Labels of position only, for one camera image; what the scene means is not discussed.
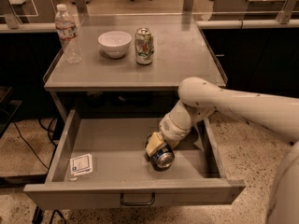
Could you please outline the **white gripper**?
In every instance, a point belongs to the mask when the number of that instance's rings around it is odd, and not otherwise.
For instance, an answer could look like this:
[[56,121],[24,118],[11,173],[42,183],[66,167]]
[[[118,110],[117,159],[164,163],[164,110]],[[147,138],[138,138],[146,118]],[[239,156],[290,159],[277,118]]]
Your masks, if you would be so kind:
[[146,152],[151,157],[157,150],[164,147],[166,142],[169,146],[175,148],[191,130],[192,120],[189,115],[183,113],[167,113],[160,121],[159,128],[161,132],[154,132],[148,138]]

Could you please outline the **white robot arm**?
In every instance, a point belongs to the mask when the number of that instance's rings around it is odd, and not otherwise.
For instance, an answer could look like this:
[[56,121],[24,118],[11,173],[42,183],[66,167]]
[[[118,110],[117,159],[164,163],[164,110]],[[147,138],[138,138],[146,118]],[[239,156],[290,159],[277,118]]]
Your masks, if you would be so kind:
[[198,121],[218,111],[259,127],[293,146],[278,166],[270,193],[265,224],[299,224],[299,100],[233,91],[200,77],[188,77],[178,87],[179,100],[146,144],[148,156],[175,147]]

